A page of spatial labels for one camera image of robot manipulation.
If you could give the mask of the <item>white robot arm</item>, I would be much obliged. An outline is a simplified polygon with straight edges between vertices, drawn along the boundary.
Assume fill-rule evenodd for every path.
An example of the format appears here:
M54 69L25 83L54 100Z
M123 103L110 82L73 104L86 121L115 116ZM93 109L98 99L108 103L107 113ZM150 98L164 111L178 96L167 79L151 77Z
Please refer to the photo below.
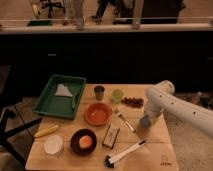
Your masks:
M213 138L213 111L181 100L174 96L174 92L175 87L168 80L148 87L147 102L144 105L144 116L139 121L140 126L151 127L162 111L166 110Z

